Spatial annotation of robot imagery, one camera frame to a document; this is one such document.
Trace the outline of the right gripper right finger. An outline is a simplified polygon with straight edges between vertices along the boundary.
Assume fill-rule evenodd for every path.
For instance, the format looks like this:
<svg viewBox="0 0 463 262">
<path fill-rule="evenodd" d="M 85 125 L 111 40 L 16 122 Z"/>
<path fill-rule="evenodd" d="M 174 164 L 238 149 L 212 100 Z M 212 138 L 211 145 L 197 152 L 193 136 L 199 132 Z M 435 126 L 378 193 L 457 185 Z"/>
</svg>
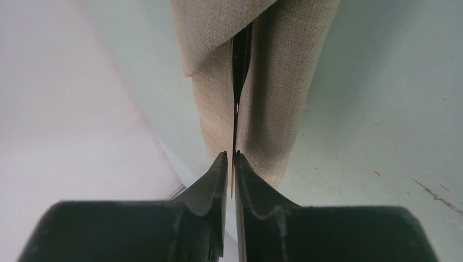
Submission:
<svg viewBox="0 0 463 262">
<path fill-rule="evenodd" d="M 437 261 L 399 206 L 300 206 L 234 156 L 240 261 Z"/>
</svg>

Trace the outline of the beige cloth napkin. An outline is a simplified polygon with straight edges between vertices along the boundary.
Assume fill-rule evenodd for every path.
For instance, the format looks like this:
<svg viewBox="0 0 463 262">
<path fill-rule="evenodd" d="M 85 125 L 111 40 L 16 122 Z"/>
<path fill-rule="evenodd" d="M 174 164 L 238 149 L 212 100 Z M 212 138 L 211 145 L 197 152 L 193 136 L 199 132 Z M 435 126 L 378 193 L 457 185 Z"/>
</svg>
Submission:
<svg viewBox="0 0 463 262">
<path fill-rule="evenodd" d="M 252 24 L 240 99 L 238 149 L 277 187 L 338 1 L 171 1 L 183 72 L 192 79 L 209 156 L 232 150 L 231 39 Z"/>
</svg>

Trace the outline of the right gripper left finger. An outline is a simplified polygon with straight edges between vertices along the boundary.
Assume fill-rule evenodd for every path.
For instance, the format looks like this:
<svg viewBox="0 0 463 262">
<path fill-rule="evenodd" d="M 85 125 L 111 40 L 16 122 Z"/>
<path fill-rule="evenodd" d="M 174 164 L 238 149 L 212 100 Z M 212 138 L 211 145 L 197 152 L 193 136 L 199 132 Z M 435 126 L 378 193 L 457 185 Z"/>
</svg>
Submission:
<svg viewBox="0 0 463 262">
<path fill-rule="evenodd" d="M 224 253 L 228 158 L 181 194 L 155 201 L 61 201 L 19 261 L 218 261 Z"/>
</svg>

